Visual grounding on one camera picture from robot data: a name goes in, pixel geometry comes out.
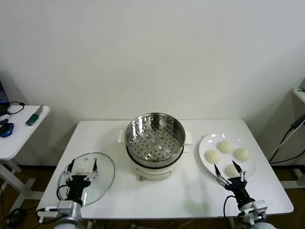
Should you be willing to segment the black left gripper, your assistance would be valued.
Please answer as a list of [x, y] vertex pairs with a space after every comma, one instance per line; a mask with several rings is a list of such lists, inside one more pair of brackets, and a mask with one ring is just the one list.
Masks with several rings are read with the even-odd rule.
[[82, 193], [83, 190], [91, 185], [91, 182], [97, 177], [97, 158], [94, 159], [93, 169], [89, 175], [73, 175], [72, 169], [74, 166], [73, 159], [68, 166], [63, 171], [63, 176], [66, 182], [66, 185], [69, 188], [69, 192], [66, 200], [71, 200], [73, 202], [82, 202]]

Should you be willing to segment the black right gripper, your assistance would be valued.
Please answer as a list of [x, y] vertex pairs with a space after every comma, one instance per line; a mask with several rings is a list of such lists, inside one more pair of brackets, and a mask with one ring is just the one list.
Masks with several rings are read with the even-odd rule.
[[234, 193], [237, 203], [254, 202], [254, 199], [250, 197], [250, 195], [245, 189], [247, 184], [246, 171], [243, 171], [241, 167], [234, 161], [233, 165], [239, 173], [239, 176], [226, 179], [221, 175], [216, 164], [214, 164], [217, 182], [221, 186], [225, 186], [226, 190], [232, 191]]

